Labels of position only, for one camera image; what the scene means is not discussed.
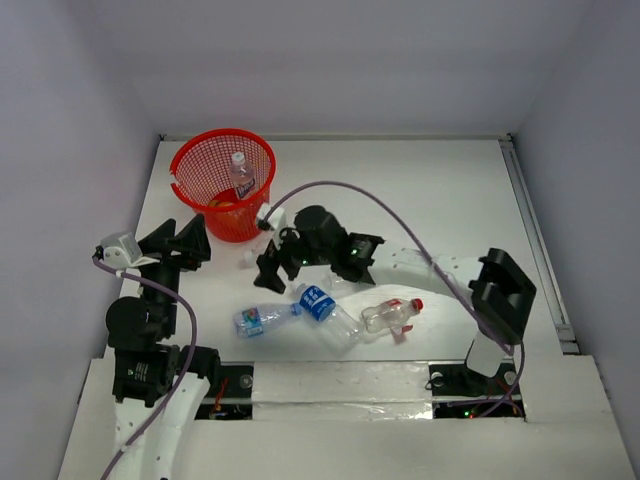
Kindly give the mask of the blue label clear bottle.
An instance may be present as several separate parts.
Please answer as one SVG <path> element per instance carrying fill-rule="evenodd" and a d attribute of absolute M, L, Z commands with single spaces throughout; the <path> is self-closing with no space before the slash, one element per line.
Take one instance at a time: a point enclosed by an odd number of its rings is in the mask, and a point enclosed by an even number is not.
<path fill-rule="evenodd" d="M 302 283 L 296 289 L 296 299 L 328 348 L 342 354 L 356 345 L 362 330 L 361 323 L 321 287 Z"/>

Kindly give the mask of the orange juice bottle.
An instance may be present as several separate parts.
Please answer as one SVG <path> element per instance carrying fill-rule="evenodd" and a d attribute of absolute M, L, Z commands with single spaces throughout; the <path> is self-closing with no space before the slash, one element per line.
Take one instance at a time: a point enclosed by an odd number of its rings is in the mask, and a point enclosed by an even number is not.
<path fill-rule="evenodd" d="M 234 205 L 235 205 L 234 202 L 221 201 L 221 200 L 217 200 L 217 199 L 213 199 L 209 203 L 209 207 L 211 207 L 211 208 L 233 207 Z"/>

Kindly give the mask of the purple label small bottle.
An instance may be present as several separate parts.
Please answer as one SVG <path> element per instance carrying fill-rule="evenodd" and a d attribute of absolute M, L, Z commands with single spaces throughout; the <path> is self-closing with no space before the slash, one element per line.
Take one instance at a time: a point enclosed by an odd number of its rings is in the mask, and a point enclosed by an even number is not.
<path fill-rule="evenodd" d="M 255 169 L 243 152 L 235 152 L 231 155 L 230 178 L 239 200 L 250 197 L 254 193 Z"/>

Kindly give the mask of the green label clear bottle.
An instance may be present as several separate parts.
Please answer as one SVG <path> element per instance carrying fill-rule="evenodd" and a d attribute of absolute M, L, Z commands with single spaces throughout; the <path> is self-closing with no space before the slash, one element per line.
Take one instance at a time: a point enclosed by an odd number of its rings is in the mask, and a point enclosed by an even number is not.
<path fill-rule="evenodd" d="M 344 291 L 350 288 L 350 282 L 341 278 L 334 272 L 329 272 L 323 280 L 323 285 L 330 291 Z"/>

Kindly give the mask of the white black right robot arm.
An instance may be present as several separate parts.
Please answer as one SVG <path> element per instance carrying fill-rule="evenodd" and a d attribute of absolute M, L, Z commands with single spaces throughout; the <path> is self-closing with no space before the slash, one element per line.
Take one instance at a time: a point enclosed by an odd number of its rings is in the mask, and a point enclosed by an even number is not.
<path fill-rule="evenodd" d="M 264 203 L 256 224 L 272 234 L 256 260 L 258 287 L 282 293 L 281 272 L 293 281 L 303 268 L 327 266 L 345 282 L 421 289 L 469 308 L 478 332 L 460 368 L 460 379 L 470 391 L 491 386 L 503 359 L 523 342 L 537 289 L 502 249 L 491 248 L 479 258 L 430 257 L 376 235 L 348 232 L 319 205 L 300 210 L 288 222 L 282 208 Z"/>

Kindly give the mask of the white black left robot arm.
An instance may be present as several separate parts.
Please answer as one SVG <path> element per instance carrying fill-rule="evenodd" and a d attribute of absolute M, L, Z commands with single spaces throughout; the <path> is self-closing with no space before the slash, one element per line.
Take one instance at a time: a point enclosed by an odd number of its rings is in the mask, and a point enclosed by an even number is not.
<path fill-rule="evenodd" d="M 197 327 L 193 307 L 179 294 L 180 276 L 210 258 L 201 214 L 182 230 L 169 219 L 141 240 L 117 233 L 95 249 L 96 267 L 139 286 L 136 295 L 115 300 L 106 312 L 116 423 L 105 479 L 176 478 L 196 412 L 220 386 L 217 350 L 199 347 L 194 339 L 184 347 L 168 342 L 180 308 L 190 327 Z"/>

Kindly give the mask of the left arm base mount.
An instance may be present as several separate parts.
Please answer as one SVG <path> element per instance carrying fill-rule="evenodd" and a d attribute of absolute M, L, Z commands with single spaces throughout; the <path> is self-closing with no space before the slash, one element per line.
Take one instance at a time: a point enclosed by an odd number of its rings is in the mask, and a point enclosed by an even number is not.
<path fill-rule="evenodd" d="M 205 395 L 195 419 L 251 420 L 253 376 L 252 364 L 223 364 L 218 384 Z"/>

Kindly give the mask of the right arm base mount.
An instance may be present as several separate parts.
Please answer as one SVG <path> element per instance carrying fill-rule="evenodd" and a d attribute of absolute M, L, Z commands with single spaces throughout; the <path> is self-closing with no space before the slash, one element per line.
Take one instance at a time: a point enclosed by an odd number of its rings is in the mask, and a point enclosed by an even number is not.
<path fill-rule="evenodd" d="M 485 414 L 512 388 L 516 367 L 501 364 L 493 377 L 469 370 L 463 363 L 431 363 L 425 390 L 431 394 L 434 419 L 474 419 Z"/>

